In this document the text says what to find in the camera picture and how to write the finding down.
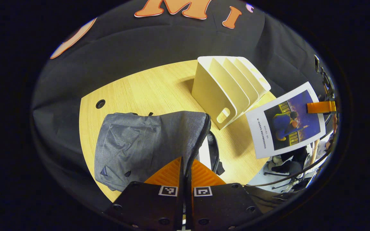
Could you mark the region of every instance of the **wooden table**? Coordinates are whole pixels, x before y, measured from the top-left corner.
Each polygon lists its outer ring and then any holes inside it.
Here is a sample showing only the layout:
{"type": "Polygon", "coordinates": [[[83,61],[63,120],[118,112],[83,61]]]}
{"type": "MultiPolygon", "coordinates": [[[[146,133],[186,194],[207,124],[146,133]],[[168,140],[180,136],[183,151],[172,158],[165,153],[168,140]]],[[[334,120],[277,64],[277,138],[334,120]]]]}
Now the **wooden table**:
{"type": "MultiPolygon", "coordinates": [[[[155,67],[109,83],[81,99],[79,136],[85,162],[92,177],[97,138],[107,114],[134,112],[146,116],[153,112],[158,116],[176,111],[204,112],[191,96],[196,68],[196,60],[155,67]],[[105,100],[105,105],[97,109],[96,104],[102,99],[105,100]]],[[[268,92],[253,108],[274,99],[268,92]]],[[[255,158],[245,115],[220,131],[212,123],[211,131],[218,141],[220,160],[225,169],[220,178],[226,183],[247,184],[263,167],[267,158],[255,158]]],[[[112,202],[121,193],[111,191],[97,181],[96,183],[112,202]]]]}

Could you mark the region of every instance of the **black metal plate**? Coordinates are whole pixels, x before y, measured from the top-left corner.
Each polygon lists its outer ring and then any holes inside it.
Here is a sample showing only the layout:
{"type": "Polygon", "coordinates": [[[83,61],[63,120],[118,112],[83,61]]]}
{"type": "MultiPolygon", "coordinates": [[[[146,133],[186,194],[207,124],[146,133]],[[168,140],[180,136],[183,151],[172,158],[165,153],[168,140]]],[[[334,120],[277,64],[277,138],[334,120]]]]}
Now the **black metal plate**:
{"type": "Polygon", "coordinates": [[[104,213],[132,228],[175,230],[174,225],[178,223],[175,214],[181,197],[159,195],[160,189],[160,185],[133,181],[104,213]]]}
{"type": "Polygon", "coordinates": [[[211,186],[212,196],[194,196],[194,230],[228,231],[262,215],[238,183],[211,186]]]}

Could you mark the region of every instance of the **person sitting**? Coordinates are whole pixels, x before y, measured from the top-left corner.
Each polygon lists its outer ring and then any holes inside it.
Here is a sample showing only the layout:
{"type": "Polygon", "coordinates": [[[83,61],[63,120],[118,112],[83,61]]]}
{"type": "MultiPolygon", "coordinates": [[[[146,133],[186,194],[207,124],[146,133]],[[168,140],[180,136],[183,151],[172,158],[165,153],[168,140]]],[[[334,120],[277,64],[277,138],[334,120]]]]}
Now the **person sitting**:
{"type": "Polygon", "coordinates": [[[276,139],[279,141],[285,141],[286,136],[295,133],[299,130],[307,128],[308,125],[305,125],[302,128],[297,128],[298,121],[295,119],[298,117],[296,111],[289,113],[276,114],[273,117],[273,127],[276,130],[276,139]]]}

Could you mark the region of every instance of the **cable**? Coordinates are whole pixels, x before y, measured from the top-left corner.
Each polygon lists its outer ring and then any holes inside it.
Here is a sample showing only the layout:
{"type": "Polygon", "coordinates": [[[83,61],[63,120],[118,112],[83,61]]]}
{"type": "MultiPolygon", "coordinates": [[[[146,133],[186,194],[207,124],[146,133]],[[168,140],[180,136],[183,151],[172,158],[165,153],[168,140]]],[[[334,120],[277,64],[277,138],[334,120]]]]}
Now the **cable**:
{"type": "Polygon", "coordinates": [[[327,126],[327,124],[329,124],[329,121],[332,117],[332,114],[329,114],[328,118],[325,120],[325,126],[327,126]]]}
{"type": "Polygon", "coordinates": [[[325,133],[321,138],[319,138],[319,140],[322,140],[323,138],[325,138],[327,135],[330,135],[330,133],[333,131],[333,129],[331,129],[328,133],[325,133]]]}
{"type": "Polygon", "coordinates": [[[267,185],[272,185],[272,184],[276,184],[276,183],[279,183],[279,182],[282,182],[284,180],[288,180],[288,179],[291,179],[291,178],[294,178],[296,177],[297,175],[300,175],[306,171],[308,171],[309,169],[313,168],[314,166],[316,166],[317,164],[319,164],[321,161],[323,161],[328,155],[330,154],[330,152],[327,152],[325,153],[319,160],[315,161],[315,163],[309,165],[308,167],[302,169],[302,171],[300,172],[297,172],[295,174],[292,174],[288,177],[285,177],[285,178],[282,178],[280,180],[277,180],[277,181],[274,181],[274,182],[271,182],[271,183],[266,183],[266,184],[257,184],[257,185],[249,185],[249,184],[246,184],[245,186],[247,187],[259,187],[259,186],[267,186],[267,185]]]}
{"type": "Polygon", "coordinates": [[[273,204],[276,204],[276,205],[279,205],[281,204],[282,202],[276,202],[276,201],[270,201],[270,200],[266,200],[266,199],[263,199],[262,197],[259,197],[259,196],[256,196],[256,195],[253,195],[253,194],[249,194],[250,196],[254,196],[256,198],[258,198],[259,200],[262,200],[264,202],[268,202],[268,203],[273,203],[273,204]]]}

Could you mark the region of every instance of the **orange clamp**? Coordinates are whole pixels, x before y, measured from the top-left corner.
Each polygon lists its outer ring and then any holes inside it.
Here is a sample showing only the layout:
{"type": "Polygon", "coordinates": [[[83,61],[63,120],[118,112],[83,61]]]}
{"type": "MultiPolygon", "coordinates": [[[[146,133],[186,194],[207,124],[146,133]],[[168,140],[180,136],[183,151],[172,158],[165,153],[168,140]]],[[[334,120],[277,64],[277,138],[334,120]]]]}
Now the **orange clamp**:
{"type": "Polygon", "coordinates": [[[167,165],[154,173],[150,178],[148,178],[145,183],[179,187],[181,158],[182,157],[178,157],[175,160],[169,162],[167,165]]]}
{"type": "Polygon", "coordinates": [[[336,111],[335,101],[323,101],[306,105],[308,113],[329,113],[336,111]]]}

